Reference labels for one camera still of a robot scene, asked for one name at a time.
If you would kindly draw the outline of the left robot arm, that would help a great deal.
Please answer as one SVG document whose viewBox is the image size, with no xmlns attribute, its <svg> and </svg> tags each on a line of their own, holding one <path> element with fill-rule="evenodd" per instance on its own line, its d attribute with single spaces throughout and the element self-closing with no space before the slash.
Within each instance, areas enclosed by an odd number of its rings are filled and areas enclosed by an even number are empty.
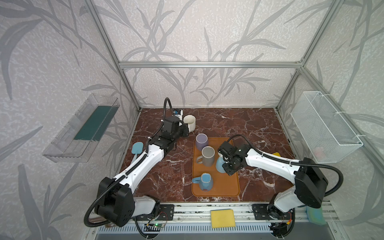
<svg viewBox="0 0 384 240">
<path fill-rule="evenodd" d="M 148 138 L 141 155 L 114 178 L 105 177 L 100 182 L 96 200 L 85 213 L 85 226 L 96 228 L 113 223 L 123 227 L 131 219 L 155 219 L 159 216 L 158 199 L 134 197 L 134 193 L 149 171 L 176 148 L 178 139 L 189 135 L 182 109 L 174 109 L 170 99 L 165 98 L 163 110 L 167 109 L 172 111 L 171 116 L 163 116 L 160 128 Z"/>
</svg>

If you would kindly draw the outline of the light blue mug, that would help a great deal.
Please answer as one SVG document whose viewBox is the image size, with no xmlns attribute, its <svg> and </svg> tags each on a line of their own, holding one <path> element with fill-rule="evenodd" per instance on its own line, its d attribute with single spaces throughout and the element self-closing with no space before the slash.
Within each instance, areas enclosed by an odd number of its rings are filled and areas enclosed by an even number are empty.
<svg viewBox="0 0 384 240">
<path fill-rule="evenodd" d="M 216 162 L 216 170 L 219 172 L 219 173 L 226 173 L 224 167 L 223 167 L 223 164 L 225 164 L 226 162 L 224 161 L 223 157 L 218 157 L 217 159 L 217 162 Z"/>
</svg>

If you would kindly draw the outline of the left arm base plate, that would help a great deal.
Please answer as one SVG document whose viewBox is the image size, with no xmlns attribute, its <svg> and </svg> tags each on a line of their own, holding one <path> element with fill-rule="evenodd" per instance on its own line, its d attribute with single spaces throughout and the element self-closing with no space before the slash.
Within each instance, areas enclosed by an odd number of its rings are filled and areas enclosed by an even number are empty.
<svg viewBox="0 0 384 240">
<path fill-rule="evenodd" d="M 149 221 L 152 219 L 158 221 L 172 221 L 175 213 L 175 205 L 158 204 L 149 214 L 144 214 L 138 217 L 139 221 Z"/>
</svg>

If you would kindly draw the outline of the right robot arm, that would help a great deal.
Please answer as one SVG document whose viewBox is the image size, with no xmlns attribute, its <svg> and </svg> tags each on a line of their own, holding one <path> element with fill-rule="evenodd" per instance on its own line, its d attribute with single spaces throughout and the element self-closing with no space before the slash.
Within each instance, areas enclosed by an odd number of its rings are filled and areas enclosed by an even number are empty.
<svg viewBox="0 0 384 240">
<path fill-rule="evenodd" d="M 300 206 L 319 209 L 324 197 L 335 193 L 344 182 L 343 173 L 333 166 L 316 164 L 309 158 L 278 157 L 257 149 L 249 140 L 240 147 L 225 141 L 218 153 L 230 176 L 248 166 L 279 175 L 292 183 L 288 190 L 275 194 L 267 207 L 268 215 L 275 220 Z"/>
</svg>

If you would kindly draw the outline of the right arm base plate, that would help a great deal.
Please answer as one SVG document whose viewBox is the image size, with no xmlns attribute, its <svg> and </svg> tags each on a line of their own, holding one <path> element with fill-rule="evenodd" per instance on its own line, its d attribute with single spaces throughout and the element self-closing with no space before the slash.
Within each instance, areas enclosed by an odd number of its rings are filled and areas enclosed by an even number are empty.
<svg viewBox="0 0 384 240">
<path fill-rule="evenodd" d="M 287 221 L 291 219 L 293 210 L 282 212 L 272 204 L 252 204 L 252 212 L 255 220 Z"/>
</svg>

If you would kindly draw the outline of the grey mug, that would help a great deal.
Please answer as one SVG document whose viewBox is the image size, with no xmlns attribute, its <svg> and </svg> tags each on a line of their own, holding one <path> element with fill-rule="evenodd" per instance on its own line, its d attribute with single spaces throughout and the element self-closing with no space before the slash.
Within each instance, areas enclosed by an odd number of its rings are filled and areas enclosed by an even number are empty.
<svg viewBox="0 0 384 240">
<path fill-rule="evenodd" d="M 197 157 L 196 163 L 211 167 L 215 163 L 215 149 L 210 146 L 204 147 L 202 149 L 202 155 Z"/>
</svg>

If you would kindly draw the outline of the white ceramic mug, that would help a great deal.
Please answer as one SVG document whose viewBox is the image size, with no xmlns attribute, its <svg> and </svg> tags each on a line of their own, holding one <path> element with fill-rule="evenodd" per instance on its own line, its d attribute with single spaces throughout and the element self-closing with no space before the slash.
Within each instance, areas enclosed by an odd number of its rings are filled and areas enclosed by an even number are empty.
<svg viewBox="0 0 384 240">
<path fill-rule="evenodd" d="M 188 125 L 189 133 L 196 129 L 196 118 L 193 115 L 187 115 L 183 118 L 185 124 Z"/>
</svg>

